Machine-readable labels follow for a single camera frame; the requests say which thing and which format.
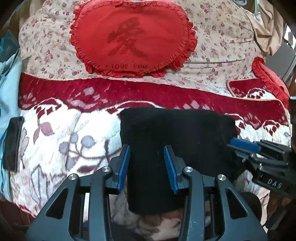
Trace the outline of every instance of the ruffled edge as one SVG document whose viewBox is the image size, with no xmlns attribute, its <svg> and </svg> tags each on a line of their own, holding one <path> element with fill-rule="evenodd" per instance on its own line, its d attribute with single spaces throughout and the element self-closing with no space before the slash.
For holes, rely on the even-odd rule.
<svg viewBox="0 0 296 241">
<path fill-rule="evenodd" d="M 256 57 L 252 63 L 252 71 L 264 82 L 266 87 L 274 94 L 274 96 L 283 103 L 284 107 L 289 109 L 289 98 L 285 92 L 274 82 L 272 76 L 260 66 L 260 63 L 265 65 L 265 62 L 262 58 Z"/>
<path fill-rule="evenodd" d="M 106 70 L 102 68 L 100 65 L 94 63 L 90 60 L 84 53 L 81 47 L 78 46 L 79 39 L 79 23 L 81 19 L 86 16 L 85 13 L 80 14 L 83 7 L 87 4 L 95 0 L 90 0 L 88 2 L 80 2 L 79 7 L 74 9 L 73 13 L 75 17 L 73 18 L 74 23 L 71 25 L 71 38 L 70 42 L 76 49 L 76 56 L 85 64 L 85 69 L 89 73 L 96 73 L 103 76 L 111 76 L 114 78 L 121 78 L 121 77 L 133 77 L 133 78 L 142 78 L 145 75 L 151 75 L 153 77 L 164 77 L 165 75 L 165 68 L 172 68 L 173 70 L 178 70 L 179 67 L 184 67 L 184 62 L 190 56 L 190 52 L 193 52 L 197 45 L 197 38 L 195 38 L 195 31 L 192 30 L 193 23 L 189 21 L 186 13 L 182 9 L 181 6 L 176 5 L 172 2 L 160 2 L 160 1 L 143 1 L 143 2 L 127 2 L 127 1 L 102 1 L 98 4 L 94 5 L 92 9 L 88 9 L 89 12 L 93 9 L 97 9 L 99 7 L 104 7 L 107 5 L 113 6 L 123 6 L 128 8 L 142 8 L 147 6 L 158 6 L 158 7 L 167 7 L 173 11 L 176 11 L 179 17 L 182 20 L 183 25 L 183 36 L 181 42 L 179 43 L 178 48 L 162 63 L 157 64 L 154 68 L 147 69 L 141 72 L 114 72 L 112 70 Z"/>
</svg>

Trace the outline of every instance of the bed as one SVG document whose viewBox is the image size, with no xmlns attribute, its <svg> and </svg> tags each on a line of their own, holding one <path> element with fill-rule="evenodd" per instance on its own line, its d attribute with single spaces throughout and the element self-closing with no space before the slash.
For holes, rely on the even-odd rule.
<svg viewBox="0 0 296 241">
<path fill-rule="evenodd" d="M 214 110 L 235 119 L 239 138 L 290 145 L 288 106 L 252 71 L 253 60 L 265 54 L 245 11 L 229 0 L 174 2 L 193 22 L 198 44 L 183 68 L 161 78 L 88 73 L 70 44 L 78 1 L 47 0 L 24 22 L 18 98 L 25 122 L 19 170 L 10 173 L 12 201 L 22 211 L 36 216 L 69 174 L 91 174 L 118 155 L 118 113 L 128 107 Z M 256 194 L 265 210 L 269 191 L 251 178 L 245 171 L 236 187 Z M 114 222 L 146 238 L 178 236 L 180 210 L 141 217 L 128 210 L 126 189 L 110 204 Z"/>
</svg>

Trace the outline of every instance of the blanket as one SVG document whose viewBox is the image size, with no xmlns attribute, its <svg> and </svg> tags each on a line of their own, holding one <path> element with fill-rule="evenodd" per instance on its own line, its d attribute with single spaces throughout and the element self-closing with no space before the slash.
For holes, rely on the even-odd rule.
<svg viewBox="0 0 296 241">
<path fill-rule="evenodd" d="M 120 152 L 118 114 L 128 107 L 213 110 L 235 119 L 241 139 L 289 145 L 288 111 L 270 92 L 269 99 L 260 91 L 253 94 L 261 98 L 228 97 L 165 84 L 104 78 L 55 81 L 22 74 L 19 106 L 25 122 L 19 170 L 10 177 L 13 201 L 36 216 L 69 174 L 88 175 L 107 165 Z M 253 191 L 261 199 L 268 196 L 266 189 L 254 185 L 246 175 L 237 183 L 240 190 Z M 178 211 L 153 217 L 153 221 L 135 215 L 128 210 L 126 190 L 119 197 L 111 197 L 110 205 L 114 222 L 141 235 L 154 240 L 178 235 Z"/>
</svg>

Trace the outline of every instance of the heart pillow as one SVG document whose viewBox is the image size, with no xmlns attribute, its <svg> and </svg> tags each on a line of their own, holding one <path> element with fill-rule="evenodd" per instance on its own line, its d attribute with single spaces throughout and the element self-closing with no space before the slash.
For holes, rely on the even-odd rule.
<svg viewBox="0 0 296 241">
<path fill-rule="evenodd" d="M 89 73 L 163 77 L 183 67 L 197 39 L 184 10 L 166 1 L 81 2 L 74 10 L 71 44 Z"/>
</svg>

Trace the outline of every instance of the red heart-shaped pillow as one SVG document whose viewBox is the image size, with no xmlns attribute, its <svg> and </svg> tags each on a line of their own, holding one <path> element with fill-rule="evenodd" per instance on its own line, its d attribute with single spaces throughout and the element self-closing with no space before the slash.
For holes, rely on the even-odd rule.
<svg viewBox="0 0 296 241">
<path fill-rule="evenodd" d="M 74 10 L 71 43 L 89 73 L 163 77 L 183 67 L 197 39 L 184 10 L 161 1 L 90 0 Z"/>
</svg>

